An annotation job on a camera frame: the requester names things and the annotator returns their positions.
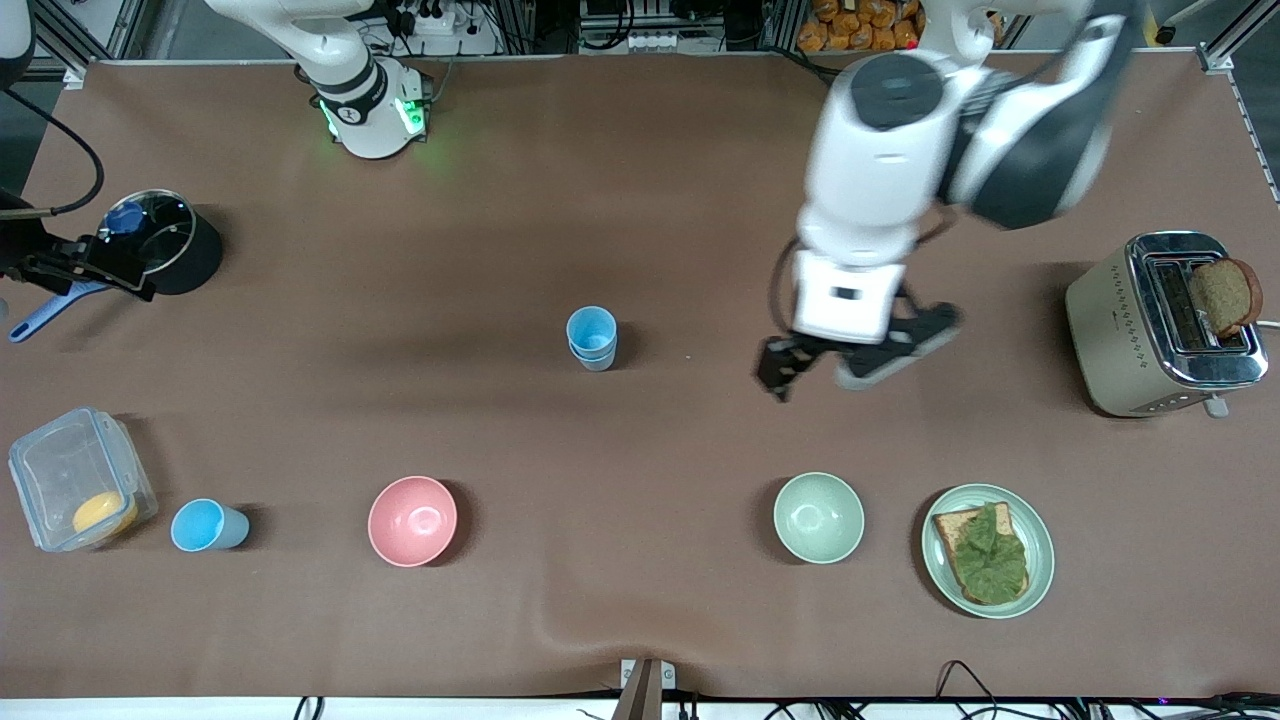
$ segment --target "plastic container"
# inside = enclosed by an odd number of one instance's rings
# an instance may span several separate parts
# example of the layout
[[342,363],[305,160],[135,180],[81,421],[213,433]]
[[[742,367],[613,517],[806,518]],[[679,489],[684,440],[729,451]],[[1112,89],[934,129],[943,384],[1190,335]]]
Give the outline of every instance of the plastic container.
[[31,539],[47,552],[95,547],[156,512],[128,430],[77,407],[9,448]]

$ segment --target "green plate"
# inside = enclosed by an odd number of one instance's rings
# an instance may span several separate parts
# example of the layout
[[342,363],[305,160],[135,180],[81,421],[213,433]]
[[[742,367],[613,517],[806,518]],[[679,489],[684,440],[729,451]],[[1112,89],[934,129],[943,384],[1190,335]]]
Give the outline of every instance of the green plate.
[[[933,524],[934,515],[955,512],[982,507],[987,502],[1007,502],[1009,514],[1014,519],[1014,533],[1018,539],[1027,546],[1027,574],[1030,584],[1021,597],[1004,605],[979,605],[964,597],[960,583],[951,564],[947,562],[947,551],[942,544],[942,537]],[[924,519],[924,532],[920,533],[920,552],[924,555],[924,566],[929,570],[929,577],[938,585],[942,594],[954,602],[956,607],[965,612],[972,612],[979,618],[993,620],[1007,620],[1018,618],[1039,605],[1048,594],[1048,587],[1053,583],[1053,541],[1048,537],[1048,528],[1044,520],[1027,503],[1025,500],[1009,492],[1005,488],[973,483],[948,489],[942,497],[929,507],[929,514]]]

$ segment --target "green bowl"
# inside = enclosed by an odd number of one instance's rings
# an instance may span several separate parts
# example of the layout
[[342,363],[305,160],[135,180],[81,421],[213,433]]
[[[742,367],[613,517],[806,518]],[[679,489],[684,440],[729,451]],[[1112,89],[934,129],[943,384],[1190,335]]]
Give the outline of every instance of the green bowl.
[[863,501],[845,480],[805,473],[787,480],[773,502],[773,529],[805,562],[840,562],[863,539]]

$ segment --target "brown table surface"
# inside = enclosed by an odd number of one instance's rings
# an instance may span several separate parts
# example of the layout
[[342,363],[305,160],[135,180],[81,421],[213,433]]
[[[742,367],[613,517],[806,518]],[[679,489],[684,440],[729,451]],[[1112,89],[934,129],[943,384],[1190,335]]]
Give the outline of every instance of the brown table surface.
[[[228,258],[198,292],[93,296],[0,350],[0,445],[92,405],[128,424],[161,506],[109,548],[50,555],[0,486],[0,694],[564,693],[640,655],[733,696],[929,694],[954,657],[1007,696],[1280,687],[1280,386],[1221,421],[1102,418],[1062,310],[1092,263],[1166,228],[1280,287],[1228,79],[1137,56],[1075,211],[964,219],[913,256],[915,291],[968,313],[954,342],[856,395],[828,359],[778,405],[751,373],[823,92],[776,58],[466,63],[430,141],[369,163],[325,140],[288,67],[95,65],[58,115],[106,188],[49,227],[168,187]],[[88,178],[50,131],[26,197]],[[10,322],[45,297],[0,290]],[[625,323],[614,372],[564,347],[584,304]],[[768,519],[814,469],[868,512],[835,566],[790,560]],[[365,519],[408,474],[447,480],[465,527],[401,570]],[[1053,587],[1023,618],[963,615],[920,568],[922,514],[969,482],[1053,536]],[[170,544],[201,496],[251,506],[246,550]]]

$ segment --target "toaster lever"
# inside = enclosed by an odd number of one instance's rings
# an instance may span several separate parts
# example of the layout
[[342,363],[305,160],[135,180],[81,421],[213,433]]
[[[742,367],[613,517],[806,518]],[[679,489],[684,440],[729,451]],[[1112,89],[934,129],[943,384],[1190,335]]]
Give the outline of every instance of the toaster lever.
[[1204,413],[1208,413],[1210,418],[1219,420],[1226,418],[1226,398],[1219,393],[1210,395],[1204,398]]

